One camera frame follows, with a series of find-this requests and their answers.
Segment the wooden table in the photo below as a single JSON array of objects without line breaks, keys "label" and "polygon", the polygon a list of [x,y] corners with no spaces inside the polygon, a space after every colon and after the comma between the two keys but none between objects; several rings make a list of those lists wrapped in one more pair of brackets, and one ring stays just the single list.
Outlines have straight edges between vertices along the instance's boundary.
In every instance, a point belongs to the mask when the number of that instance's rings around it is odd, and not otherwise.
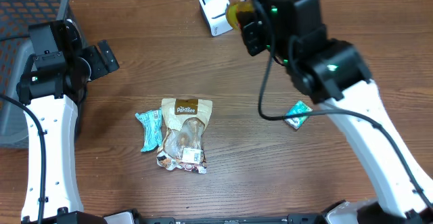
[{"label": "wooden table", "polygon": [[[329,35],[356,44],[391,119],[433,175],[433,0],[322,0]],[[146,217],[251,217],[320,211],[375,196],[345,137],[327,117],[294,131],[257,113],[267,53],[250,57],[240,34],[211,38],[198,0],[73,0],[91,44],[107,39],[120,70],[89,84],[76,178],[85,211],[138,208]],[[208,174],[169,172],[142,154],[134,117],[165,97],[211,99],[204,134]],[[274,66],[265,112],[298,100]],[[27,150],[0,150],[0,223],[17,223],[27,188]]]}]

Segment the food package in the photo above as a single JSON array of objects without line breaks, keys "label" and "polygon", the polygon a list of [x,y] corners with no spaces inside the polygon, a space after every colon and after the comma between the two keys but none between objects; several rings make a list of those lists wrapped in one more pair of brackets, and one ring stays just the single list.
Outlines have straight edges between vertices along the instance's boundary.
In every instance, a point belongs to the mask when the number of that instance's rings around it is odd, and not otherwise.
[{"label": "food package", "polygon": [[167,132],[158,148],[157,164],[170,171],[206,173],[202,135],[212,114],[212,101],[162,99],[161,110]]},{"label": "food package", "polygon": [[150,110],[142,114],[135,113],[135,117],[143,124],[145,131],[144,145],[141,152],[149,152],[155,150],[156,146],[161,146],[161,109]]}]

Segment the gray crate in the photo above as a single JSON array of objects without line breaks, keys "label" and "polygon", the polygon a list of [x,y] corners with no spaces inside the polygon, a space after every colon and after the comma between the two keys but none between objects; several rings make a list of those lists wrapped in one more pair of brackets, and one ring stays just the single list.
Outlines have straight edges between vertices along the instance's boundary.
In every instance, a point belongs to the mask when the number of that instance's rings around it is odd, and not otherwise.
[{"label": "gray crate", "polygon": [[[69,19],[76,24],[68,2],[69,0],[0,0],[0,37],[25,35],[29,25],[53,20]],[[12,39],[0,43],[0,93],[18,100],[16,84],[32,53],[34,51],[30,39]],[[1,100],[0,147],[28,147],[23,111]]]}]

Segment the clear plastic bag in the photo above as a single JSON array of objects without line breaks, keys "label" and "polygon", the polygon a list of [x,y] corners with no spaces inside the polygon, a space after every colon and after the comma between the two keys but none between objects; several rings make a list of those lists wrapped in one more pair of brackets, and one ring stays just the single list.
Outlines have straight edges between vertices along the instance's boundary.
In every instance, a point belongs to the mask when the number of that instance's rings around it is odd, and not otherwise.
[{"label": "clear plastic bag", "polygon": [[202,136],[212,113],[212,102],[163,99],[161,108],[167,134],[158,148],[158,165],[170,171],[180,168],[206,173]]}]

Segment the white plastic holder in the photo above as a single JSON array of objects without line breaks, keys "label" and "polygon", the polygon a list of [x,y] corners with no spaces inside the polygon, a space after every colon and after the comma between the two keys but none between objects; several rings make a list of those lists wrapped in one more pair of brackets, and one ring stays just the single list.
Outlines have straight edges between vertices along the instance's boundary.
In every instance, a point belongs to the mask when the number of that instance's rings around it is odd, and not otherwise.
[{"label": "white plastic holder", "polygon": [[230,5],[229,0],[198,1],[200,2],[200,11],[212,36],[215,37],[233,29],[225,17],[225,11]]}]

